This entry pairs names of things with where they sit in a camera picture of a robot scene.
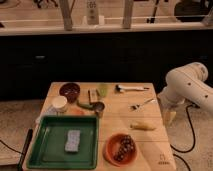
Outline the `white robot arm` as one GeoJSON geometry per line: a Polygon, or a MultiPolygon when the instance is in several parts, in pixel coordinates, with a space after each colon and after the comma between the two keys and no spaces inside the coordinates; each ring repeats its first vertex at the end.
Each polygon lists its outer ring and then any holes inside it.
{"type": "Polygon", "coordinates": [[[207,78],[208,69],[200,62],[174,68],[166,74],[166,86],[157,95],[165,125],[173,121],[175,108],[185,100],[213,114],[213,88],[205,83],[207,78]]]}

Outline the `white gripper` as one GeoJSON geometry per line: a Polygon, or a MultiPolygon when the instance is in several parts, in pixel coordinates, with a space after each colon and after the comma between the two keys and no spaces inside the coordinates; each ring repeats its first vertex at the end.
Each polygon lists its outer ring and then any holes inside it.
{"type": "Polygon", "coordinates": [[[162,116],[165,118],[165,125],[169,126],[176,117],[176,112],[173,111],[173,109],[181,105],[183,103],[183,100],[182,99],[171,100],[168,99],[167,97],[160,97],[159,103],[162,116]]]}

